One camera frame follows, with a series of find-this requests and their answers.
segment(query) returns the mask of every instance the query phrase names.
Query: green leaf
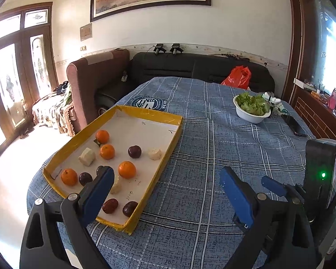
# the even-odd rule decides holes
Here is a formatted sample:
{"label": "green leaf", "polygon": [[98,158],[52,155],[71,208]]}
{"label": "green leaf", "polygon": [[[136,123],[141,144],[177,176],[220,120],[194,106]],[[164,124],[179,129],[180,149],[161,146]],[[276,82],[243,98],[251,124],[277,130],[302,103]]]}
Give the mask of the green leaf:
{"label": "green leaf", "polygon": [[236,100],[241,109],[253,115],[263,116],[270,109],[269,103],[261,95],[251,96],[245,92],[239,94]]}

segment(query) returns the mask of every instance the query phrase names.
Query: armchair armrest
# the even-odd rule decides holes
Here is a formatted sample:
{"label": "armchair armrest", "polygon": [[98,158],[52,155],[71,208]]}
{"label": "armchair armrest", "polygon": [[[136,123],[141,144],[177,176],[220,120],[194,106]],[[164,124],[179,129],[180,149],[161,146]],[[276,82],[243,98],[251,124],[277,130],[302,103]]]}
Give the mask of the armchair armrest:
{"label": "armchair armrest", "polygon": [[96,90],[122,77],[128,63],[129,51],[119,49],[89,55],[68,65],[66,74],[80,129],[97,118]]}

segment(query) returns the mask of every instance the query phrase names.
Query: pink bottle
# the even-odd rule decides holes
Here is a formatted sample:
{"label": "pink bottle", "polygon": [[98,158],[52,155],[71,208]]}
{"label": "pink bottle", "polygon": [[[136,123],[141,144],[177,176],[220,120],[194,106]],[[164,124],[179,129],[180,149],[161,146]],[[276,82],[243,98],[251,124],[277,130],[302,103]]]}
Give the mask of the pink bottle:
{"label": "pink bottle", "polygon": [[328,106],[331,110],[334,110],[336,107],[336,88],[332,91]]}

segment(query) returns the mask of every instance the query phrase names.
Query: phone screen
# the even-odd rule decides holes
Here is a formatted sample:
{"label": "phone screen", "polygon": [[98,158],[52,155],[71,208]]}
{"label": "phone screen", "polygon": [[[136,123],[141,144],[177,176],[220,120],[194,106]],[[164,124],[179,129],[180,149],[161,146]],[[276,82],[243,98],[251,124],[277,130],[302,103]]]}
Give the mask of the phone screen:
{"label": "phone screen", "polygon": [[282,114],[281,117],[284,119],[284,121],[286,122],[286,124],[292,130],[292,132],[294,133],[294,135],[296,135],[298,137],[306,137],[307,136],[307,134],[305,133],[305,131],[302,129],[302,127],[300,126],[300,124],[298,124],[298,122],[296,121],[296,119],[294,119],[294,117],[292,117],[291,115],[285,115],[285,114]]}

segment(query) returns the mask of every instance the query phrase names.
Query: tangerine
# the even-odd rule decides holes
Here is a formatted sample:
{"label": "tangerine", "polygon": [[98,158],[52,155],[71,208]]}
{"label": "tangerine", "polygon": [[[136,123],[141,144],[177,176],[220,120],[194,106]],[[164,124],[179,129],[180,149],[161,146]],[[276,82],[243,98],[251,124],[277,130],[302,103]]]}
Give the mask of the tangerine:
{"label": "tangerine", "polygon": [[61,173],[61,180],[63,184],[66,184],[67,186],[76,185],[78,181],[76,171],[71,168],[63,170]]}
{"label": "tangerine", "polygon": [[124,161],[118,166],[118,173],[125,179],[131,179],[136,175],[136,167],[130,161]]}
{"label": "tangerine", "polygon": [[106,130],[99,130],[96,132],[96,140],[99,143],[108,143],[110,140],[110,134]]}
{"label": "tangerine", "polygon": [[105,160],[110,160],[115,156],[115,148],[110,144],[105,144],[101,146],[101,149],[99,150],[99,154]]}

